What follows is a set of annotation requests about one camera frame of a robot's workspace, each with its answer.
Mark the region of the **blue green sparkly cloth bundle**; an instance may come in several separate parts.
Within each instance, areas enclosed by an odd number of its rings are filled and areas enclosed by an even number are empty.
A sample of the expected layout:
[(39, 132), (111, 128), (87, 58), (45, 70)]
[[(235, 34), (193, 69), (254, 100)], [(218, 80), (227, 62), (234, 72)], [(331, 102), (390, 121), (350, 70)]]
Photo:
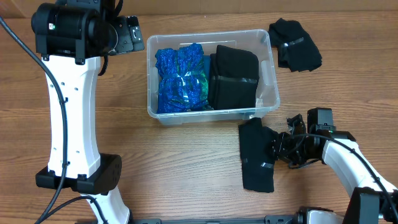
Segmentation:
[(160, 77), (159, 114), (210, 109), (209, 78), (205, 73), (204, 52), (200, 44), (194, 43), (178, 50), (160, 49), (155, 58)]

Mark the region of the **blue denim jeans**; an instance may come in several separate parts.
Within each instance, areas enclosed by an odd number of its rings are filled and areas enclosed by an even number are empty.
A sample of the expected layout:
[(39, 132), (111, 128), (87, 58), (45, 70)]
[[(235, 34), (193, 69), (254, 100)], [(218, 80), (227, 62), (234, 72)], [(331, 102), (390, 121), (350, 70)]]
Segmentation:
[(210, 63), (211, 63), (211, 58), (209, 55), (203, 56), (203, 63), (204, 63), (205, 75), (208, 78), (210, 76)]

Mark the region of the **large black cloth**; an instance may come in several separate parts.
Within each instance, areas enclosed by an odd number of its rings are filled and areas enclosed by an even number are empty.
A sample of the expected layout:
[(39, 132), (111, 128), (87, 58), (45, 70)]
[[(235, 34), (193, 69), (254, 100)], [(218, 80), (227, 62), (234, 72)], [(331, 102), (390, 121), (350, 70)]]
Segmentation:
[(250, 51), (218, 45), (210, 55), (208, 102), (214, 110), (254, 108), (259, 60)]

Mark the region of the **small black cloth top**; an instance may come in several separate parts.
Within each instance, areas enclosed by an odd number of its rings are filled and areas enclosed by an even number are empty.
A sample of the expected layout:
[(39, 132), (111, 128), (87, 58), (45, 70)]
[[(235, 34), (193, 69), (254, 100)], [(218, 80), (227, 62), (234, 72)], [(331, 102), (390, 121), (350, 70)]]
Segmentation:
[(271, 46), (278, 51), (278, 66), (291, 72), (313, 71), (322, 65), (318, 47), (298, 21), (280, 18), (269, 26)]

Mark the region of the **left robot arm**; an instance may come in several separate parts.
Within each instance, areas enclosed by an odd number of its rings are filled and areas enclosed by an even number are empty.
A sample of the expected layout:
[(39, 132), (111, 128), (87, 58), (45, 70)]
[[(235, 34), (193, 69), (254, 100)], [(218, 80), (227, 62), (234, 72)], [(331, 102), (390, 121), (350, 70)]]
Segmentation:
[(110, 56), (144, 49), (136, 17), (122, 16), (121, 1), (43, 3), (31, 19), (36, 51), (46, 67), (52, 144), (37, 186), (64, 188), (89, 202), (98, 223), (132, 223), (118, 182), (122, 162), (96, 141), (96, 83)]

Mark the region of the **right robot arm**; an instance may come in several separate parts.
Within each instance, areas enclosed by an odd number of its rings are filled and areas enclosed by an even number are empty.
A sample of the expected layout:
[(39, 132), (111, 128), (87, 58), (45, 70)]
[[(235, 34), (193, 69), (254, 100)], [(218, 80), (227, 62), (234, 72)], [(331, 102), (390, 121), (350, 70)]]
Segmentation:
[(397, 223), (397, 187), (383, 178), (359, 149), (348, 131), (333, 124), (330, 108), (314, 108), (307, 121), (298, 114), (287, 119), (288, 132), (272, 135), (267, 152), (290, 169), (315, 162), (330, 167), (350, 197), (343, 216), (318, 207), (302, 207), (291, 223)]

